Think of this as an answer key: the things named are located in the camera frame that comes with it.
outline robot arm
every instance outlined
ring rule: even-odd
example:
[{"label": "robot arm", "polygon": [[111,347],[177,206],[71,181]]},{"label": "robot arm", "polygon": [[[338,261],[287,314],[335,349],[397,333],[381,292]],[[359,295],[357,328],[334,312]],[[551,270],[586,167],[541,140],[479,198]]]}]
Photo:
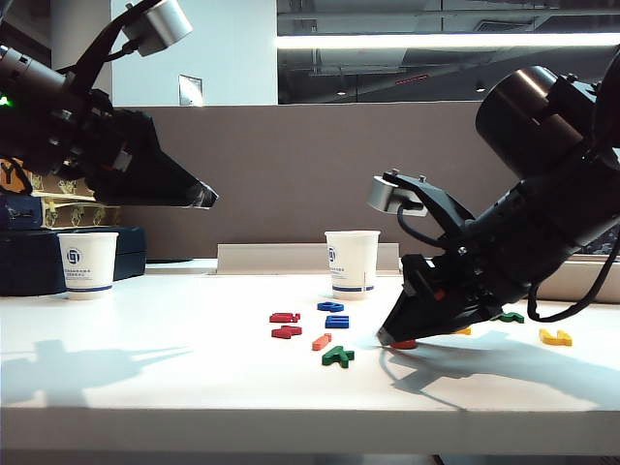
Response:
[{"label": "robot arm", "polygon": [[[110,55],[121,30],[130,40]],[[210,207],[217,194],[161,150],[150,117],[92,89],[106,61],[160,51],[191,30],[176,0],[143,0],[65,74],[0,46],[0,156],[38,174],[84,177],[99,202]]]},{"label": "robot arm", "polygon": [[[545,322],[569,317],[593,300],[620,240],[586,297],[558,315],[542,318],[536,312],[540,282],[620,222],[620,200],[611,195],[620,187],[620,152],[614,148],[620,139],[612,113],[618,56],[602,84],[533,67],[506,77],[489,93],[477,130],[520,181],[479,218],[425,179],[397,172],[375,178],[369,203],[395,210],[406,232],[445,250],[430,260],[403,257],[404,290],[378,333],[383,344],[489,320],[502,305],[526,295],[530,318]],[[426,237],[405,221],[403,215],[419,209],[419,202],[445,231],[441,237]]]}]

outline cable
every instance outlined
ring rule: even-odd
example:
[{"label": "cable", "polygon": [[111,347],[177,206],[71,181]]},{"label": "cable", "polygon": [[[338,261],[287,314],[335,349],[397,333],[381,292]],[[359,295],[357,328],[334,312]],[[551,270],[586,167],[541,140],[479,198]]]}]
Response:
[{"label": "cable", "polygon": [[620,251],[620,235],[618,235],[618,237],[616,238],[616,243],[613,245],[613,249],[611,249],[611,252],[609,253],[609,257],[607,257],[607,260],[604,262],[604,265],[601,268],[601,271],[599,272],[597,279],[594,280],[594,283],[592,284],[590,291],[588,291],[588,293],[579,302],[577,302],[574,305],[571,305],[569,308],[567,308],[563,312],[556,313],[555,315],[551,315],[549,317],[541,317],[539,313],[536,311],[536,308],[537,308],[536,295],[538,293],[540,284],[537,284],[536,286],[532,286],[530,288],[530,292],[527,295],[528,317],[530,317],[530,319],[534,320],[535,322],[553,323],[553,322],[559,322],[560,320],[564,320],[565,318],[571,317],[572,315],[576,315],[577,313],[579,313],[585,307],[590,305],[596,298],[597,294],[601,290],[601,287],[603,286],[603,283],[605,282],[605,279],[607,278],[607,274],[609,274],[609,271],[611,270],[611,266],[613,265],[613,262],[616,260],[616,257],[618,256],[619,251]]},{"label": "cable", "polygon": [[406,209],[405,208],[406,204],[407,204],[406,201],[401,203],[398,206],[398,211],[396,212],[396,217],[398,218],[398,224],[405,231],[405,233],[412,235],[417,240],[424,242],[425,244],[432,245],[433,247],[439,247],[440,249],[446,249],[447,248],[446,241],[439,240],[439,239],[433,239],[432,237],[429,237],[428,235],[423,234],[419,232],[418,230],[413,229],[411,226],[407,224],[407,222],[405,222],[403,211]]},{"label": "cable", "polygon": [[[135,52],[138,49],[139,46],[140,46],[140,41],[136,39],[129,41],[125,43],[121,47],[120,50],[108,55],[106,57],[105,63],[117,60],[118,58],[122,58],[125,55],[131,55],[133,52]],[[59,70],[56,70],[56,73],[59,73],[61,75],[66,75],[67,73],[69,73],[70,71],[74,71],[75,69],[76,69],[76,65],[66,66],[65,68],[60,68]]]}]

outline white cylinder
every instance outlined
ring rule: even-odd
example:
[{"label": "white cylinder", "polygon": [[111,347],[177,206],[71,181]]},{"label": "white cylinder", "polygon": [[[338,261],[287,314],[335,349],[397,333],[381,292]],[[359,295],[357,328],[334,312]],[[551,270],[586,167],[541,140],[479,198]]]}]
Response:
[{"label": "white cylinder", "polygon": [[118,232],[58,235],[69,298],[84,300],[109,293],[114,278],[117,236]]},{"label": "white cylinder", "polygon": [[326,232],[327,259],[335,298],[366,298],[375,288],[379,231]]}]

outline white table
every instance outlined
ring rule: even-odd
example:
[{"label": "white table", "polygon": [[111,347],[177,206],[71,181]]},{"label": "white table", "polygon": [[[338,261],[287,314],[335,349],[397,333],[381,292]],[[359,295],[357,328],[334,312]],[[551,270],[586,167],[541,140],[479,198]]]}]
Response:
[{"label": "white table", "polygon": [[[488,322],[473,335],[378,347],[401,290],[346,302],[324,328],[329,277],[148,274],[110,298],[0,298],[2,441],[14,450],[620,454],[620,312],[558,327]],[[541,309],[559,310],[549,303]],[[525,313],[523,304],[506,311]],[[270,337],[274,312],[303,334]],[[321,365],[332,332],[349,369]]]}]

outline fluorescent light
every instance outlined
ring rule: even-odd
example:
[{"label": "fluorescent light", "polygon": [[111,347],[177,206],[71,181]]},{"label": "fluorescent light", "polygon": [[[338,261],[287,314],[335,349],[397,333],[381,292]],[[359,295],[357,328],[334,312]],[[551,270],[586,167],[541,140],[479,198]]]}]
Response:
[{"label": "fluorescent light", "polygon": [[280,36],[284,49],[351,48],[500,48],[500,47],[604,47],[620,44],[618,33],[564,34],[388,34],[377,36]]}]

